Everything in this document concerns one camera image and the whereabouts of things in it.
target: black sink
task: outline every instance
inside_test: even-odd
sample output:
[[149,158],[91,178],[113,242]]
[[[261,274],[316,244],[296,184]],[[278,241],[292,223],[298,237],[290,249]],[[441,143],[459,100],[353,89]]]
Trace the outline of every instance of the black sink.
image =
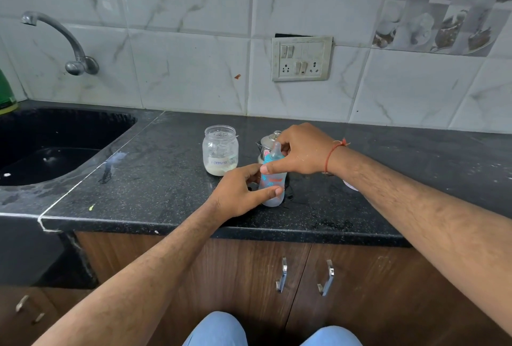
[[58,178],[130,129],[128,114],[36,108],[0,116],[0,186]]

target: jar rim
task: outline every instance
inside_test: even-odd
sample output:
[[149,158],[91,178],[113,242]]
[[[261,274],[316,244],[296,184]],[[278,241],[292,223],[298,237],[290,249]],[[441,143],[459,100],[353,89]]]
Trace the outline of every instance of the jar rim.
[[[218,136],[215,135],[216,132],[223,132],[225,135]],[[237,131],[229,125],[212,125],[208,126],[208,128],[204,130],[204,135],[208,138],[216,140],[225,140],[236,137]]]

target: person's left hand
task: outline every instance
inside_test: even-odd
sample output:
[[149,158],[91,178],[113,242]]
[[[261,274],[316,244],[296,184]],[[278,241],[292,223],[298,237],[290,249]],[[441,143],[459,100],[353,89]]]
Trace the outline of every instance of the person's left hand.
[[272,186],[249,191],[249,183],[259,183],[261,164],[250,164],[226,172],[220,183],[208,198],[215,205],[215,214],[221,223],[240,216],[269,199],[283,193],[283,188]]

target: faucet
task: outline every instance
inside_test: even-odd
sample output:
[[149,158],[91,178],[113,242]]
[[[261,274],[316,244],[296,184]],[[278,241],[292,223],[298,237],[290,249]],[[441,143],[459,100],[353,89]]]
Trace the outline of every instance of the faucet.
[[22,23],[28,24],[29,26],[36,26],[37,20],[45,22],[49,26],[53,26],[56,30],[64,35],[64,37],[68,40],[68,42],[73,47],[73,52],[75,53],[75,61],[66,62],[66,71],[71,75],[82,75],[84,72],[88,74],[97,74],[99,71],[99,65],[94,58],[90,56],[86,56],[83,52],[83,48],[76,40],[76,37],[73,36],[71,32],[69,32],[65,26],[63,26],[60,22],[55,20],[54,18],[40,12],[31,12],[27,11],[22,15]]

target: wooden cabinet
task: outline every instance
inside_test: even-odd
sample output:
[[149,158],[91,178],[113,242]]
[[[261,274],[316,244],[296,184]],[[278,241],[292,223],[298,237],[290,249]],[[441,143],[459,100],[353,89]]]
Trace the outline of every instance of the wooden cabinet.
[[[77,233],[101,282],[161,240],[157,236]],[[237,317],[250,343],[265,343],[284,330],[311,244],[210,239],[187,273],[182,287],[150,341],[181,346],[212,311]],[[282,293],[276,281],[286,257]]]
[[[326,296],[318,284],[334,278]],[[339,325],[364,346],[512,345],[510,338],[419,252],[313,244],[286,325],[289,343]]]
[[[77,233],[101,282],[158,236]],[[288,274],[275,289],[282,257]],[[326,296],[318,284],[334,278]],[[339,325],[364,346],[512,346],[490,318],[415,249],[210,239],[191,266],[150,345],[177,345],[208,313],[237,317],[249,344],[299,345]]]
[[0,346],[29,346],[88,290],[0,285]]

